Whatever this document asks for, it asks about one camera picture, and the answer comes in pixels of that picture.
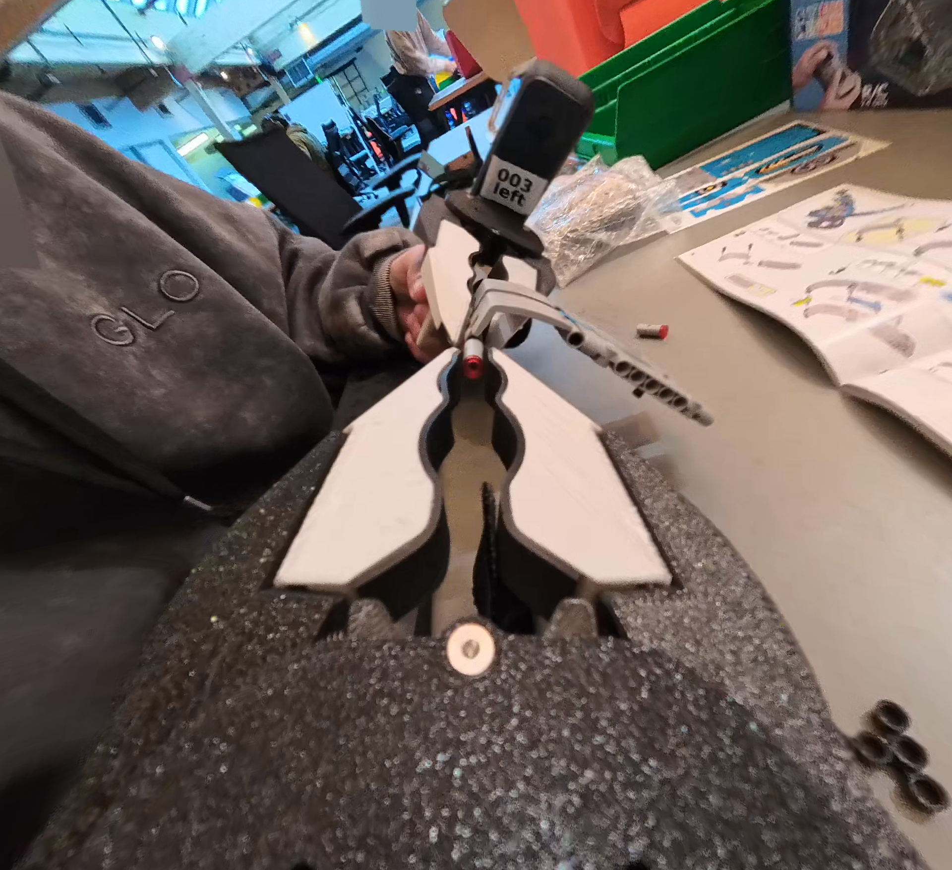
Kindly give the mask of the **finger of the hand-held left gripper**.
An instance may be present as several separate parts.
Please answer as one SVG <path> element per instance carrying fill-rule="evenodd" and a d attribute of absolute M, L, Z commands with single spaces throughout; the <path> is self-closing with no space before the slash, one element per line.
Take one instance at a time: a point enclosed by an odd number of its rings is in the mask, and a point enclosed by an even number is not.
<path fill-rule="evenodd" d="M 556 276 L 546 258 L 527 259 L 504 255 L 488 270 L 486 277 L 507 281 L 546 297 L 557 286 Z"/>
<path fill-rule="evenodd" d="M 435 329 L 457 347 L 468 322 L 478 241 L 459 224 L 440 222 L 422 261 L 422 282 Z"/>

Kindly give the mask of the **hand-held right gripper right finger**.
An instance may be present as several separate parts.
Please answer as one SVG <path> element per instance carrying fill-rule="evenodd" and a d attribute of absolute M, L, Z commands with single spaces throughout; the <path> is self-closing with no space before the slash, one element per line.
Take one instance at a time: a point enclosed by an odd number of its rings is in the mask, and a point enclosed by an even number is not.
<path fill-rule="evenodd" d="M 671 571 L 601 427 L 501 351 L 487 355 L 503 513 L 513 539 L 566 578 L 594 588 L 667 587 Z"/>

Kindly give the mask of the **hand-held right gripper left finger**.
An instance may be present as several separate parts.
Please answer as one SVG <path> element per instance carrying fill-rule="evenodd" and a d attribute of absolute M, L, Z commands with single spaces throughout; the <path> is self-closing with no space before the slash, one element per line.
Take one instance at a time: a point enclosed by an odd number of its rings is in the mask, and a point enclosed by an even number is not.
<path fill-rule="evenodd" d="M 345 428 L 276 587 L 356 591 L 432 535 L 442 502 L 424 436 L 449 404 L 457 357 L 442 352 Z"/>

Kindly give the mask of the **small clear plastic bag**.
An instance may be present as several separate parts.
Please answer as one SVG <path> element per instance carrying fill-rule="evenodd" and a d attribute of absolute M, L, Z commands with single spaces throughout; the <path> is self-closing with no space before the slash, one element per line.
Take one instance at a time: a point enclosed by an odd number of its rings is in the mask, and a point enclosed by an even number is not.
<path fill-rule="evenodd" d="M 566 288 L 615 250 L 674 232 L 684 210 L 674 183 L 643 155 L 612 165 L 595 156 L 549 185 L 527 227 L 541 241 L 556 284 Z"/>

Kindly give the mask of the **grey building block assembly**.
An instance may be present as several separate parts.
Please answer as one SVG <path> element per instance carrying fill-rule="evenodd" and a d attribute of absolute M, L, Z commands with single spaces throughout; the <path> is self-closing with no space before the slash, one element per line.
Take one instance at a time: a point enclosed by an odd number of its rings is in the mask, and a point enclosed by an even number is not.
<path fill-rule="evenodd" d="M 637 355 L 540 292 L 516 283 L 483 279 L 475 288 L 462 339 L 477 338 L 486 348 L 509 348 L 512 339 L 532 323 L 552 327 L 564 343 L 624 380 L 635 397 L 650 396 L 689 420 L 710 426 L 712 414 L 686 389 Z"/>

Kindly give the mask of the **grey desk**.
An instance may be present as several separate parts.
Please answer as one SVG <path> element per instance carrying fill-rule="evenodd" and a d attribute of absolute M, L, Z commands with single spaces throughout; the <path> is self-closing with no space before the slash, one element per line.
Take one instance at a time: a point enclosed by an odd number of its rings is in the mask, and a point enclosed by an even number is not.
<path fill-rule="evenodd" d="M 950 460 L 892 415 L 835 388 L 800 338 L 711 290 L 678 257 L 824 189 L 854 183 L 950 198 L 950 111 L 819 115 L 885 140 L 878 153 L 749 206 L 621 248 L 561 298 L 630 340 L 668 324 L 648 360 L 714 417 L 691 424 L 536 326 L 514 359 L 600 424 L 651 416 L 663 471 L 744 556 L 854 733 L 879 698 L 902 704 L 950 788 Z"/>

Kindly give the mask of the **person's left hand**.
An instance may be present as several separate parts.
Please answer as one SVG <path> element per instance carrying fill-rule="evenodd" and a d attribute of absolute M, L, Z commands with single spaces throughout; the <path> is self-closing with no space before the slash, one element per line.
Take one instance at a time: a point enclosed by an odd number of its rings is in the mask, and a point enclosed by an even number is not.
<path fill-rule="evenodd" d="M 445 344 L 437 336 L 424 331 L 431 315 L 422 279 L 426 253 L 425 245 L 405 249 L 393 258 L 388 275 L 398 335 L 421 364 L 429 363 L 445 349 Z"/>

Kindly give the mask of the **tan board on wooden stand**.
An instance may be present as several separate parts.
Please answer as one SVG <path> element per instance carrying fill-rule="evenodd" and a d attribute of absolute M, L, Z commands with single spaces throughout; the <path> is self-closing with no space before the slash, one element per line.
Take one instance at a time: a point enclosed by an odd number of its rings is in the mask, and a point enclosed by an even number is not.
<path fill-rule="evenodd" d="M 482 72 L 505 84 L 536 56 L 515 0 L 447 0 L 443 16 Z"/>

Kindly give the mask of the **green plastic bin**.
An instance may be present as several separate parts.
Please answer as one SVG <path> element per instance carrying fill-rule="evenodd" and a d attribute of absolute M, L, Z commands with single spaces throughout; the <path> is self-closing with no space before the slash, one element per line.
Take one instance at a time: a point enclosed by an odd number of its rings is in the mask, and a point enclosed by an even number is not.
<path fill-rule="evenodd" d="M 659 169 L 785 102 L 789 58 L 787 0 L 709 0 L 581 75 L 576 152 Z"/>

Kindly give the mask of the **black office chair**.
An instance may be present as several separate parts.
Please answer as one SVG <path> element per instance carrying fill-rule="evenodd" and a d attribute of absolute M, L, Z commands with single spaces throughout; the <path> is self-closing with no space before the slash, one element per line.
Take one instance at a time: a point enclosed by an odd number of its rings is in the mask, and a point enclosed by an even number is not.
<path fill-rule="evenodd" d="M 413 158 L 371 180 L 371 199 L 362 205 L 332 171 L 320 168 L 281 128 L 222 140 L 214 147 L 300 234 L 333 249 L 342 249 L 360 233 L 380 229 L 389 210 L 397 212 L 404 229 L 411 227 L 408 202 L 416 185 L 403 186 L 402 181 L 418 169 Z"/>

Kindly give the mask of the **sticker sheet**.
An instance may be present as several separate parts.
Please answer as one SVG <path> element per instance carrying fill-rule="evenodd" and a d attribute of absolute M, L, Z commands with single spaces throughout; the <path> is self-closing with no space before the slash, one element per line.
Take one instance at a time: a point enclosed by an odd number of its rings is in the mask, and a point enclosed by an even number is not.
<path fill-rule="evenodd" d="M 662 230 L 680 232 L 888 148 L 886 140 L 795 120 L 670 177 Z"/>

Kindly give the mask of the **building instruction booklet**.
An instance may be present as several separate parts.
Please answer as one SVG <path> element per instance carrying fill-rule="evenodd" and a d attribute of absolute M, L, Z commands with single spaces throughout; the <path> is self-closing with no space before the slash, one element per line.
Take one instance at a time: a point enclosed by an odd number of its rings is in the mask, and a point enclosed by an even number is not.
<path fill-rule="evenodd" d="M 679 261 L 799 336 L 845 395 L 950 454 L 949 200 L 834 187 Z"/>

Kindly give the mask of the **toy robot product box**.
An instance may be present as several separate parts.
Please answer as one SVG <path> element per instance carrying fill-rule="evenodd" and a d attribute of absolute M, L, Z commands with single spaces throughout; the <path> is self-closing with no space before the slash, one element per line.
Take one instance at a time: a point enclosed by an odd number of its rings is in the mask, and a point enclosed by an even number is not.
<path fill-rule="evenodd" d="M 787 0 L 792 110 L 948 110 L 951 0 Z"/>

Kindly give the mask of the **cluster of black bushings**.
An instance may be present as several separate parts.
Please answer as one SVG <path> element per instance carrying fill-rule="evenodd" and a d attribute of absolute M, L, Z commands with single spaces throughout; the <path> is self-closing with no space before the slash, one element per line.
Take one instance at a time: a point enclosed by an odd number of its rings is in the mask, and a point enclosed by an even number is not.
<path fill-rule="evenodd" d="M 930 755 L 911 734 L 912 718 L 903 705 L 877 700 L 864 718 L 865 726 L 848 743 L 864 766 L 887 772 L 903 801 L 924 816 L 950 810 L 950 793 L 928 773 Z"/>

